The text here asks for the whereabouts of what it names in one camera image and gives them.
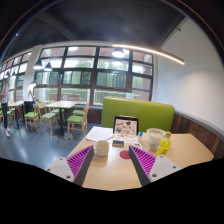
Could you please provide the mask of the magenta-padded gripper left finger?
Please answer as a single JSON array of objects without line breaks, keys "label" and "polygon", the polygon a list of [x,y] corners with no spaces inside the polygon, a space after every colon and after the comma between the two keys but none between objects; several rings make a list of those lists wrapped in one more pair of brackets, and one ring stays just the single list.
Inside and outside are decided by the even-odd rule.
[{"label": "magenta-padded gripper left finger", "polygon": [[88,146],[68,158],[57,158],[46,168],[46,171],[82,186],[93,157],[94,148]]}]

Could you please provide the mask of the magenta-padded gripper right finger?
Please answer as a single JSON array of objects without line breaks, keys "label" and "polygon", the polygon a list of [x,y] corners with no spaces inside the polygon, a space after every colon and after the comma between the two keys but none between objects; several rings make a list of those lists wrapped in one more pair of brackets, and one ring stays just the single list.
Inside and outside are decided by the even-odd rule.
[{"label": "magenta-padded gripper right finger", "polygon": [[142,186],[180,170],[180,167],[165,155],[155,156],[133,145],[129,146],[129,156]]}]

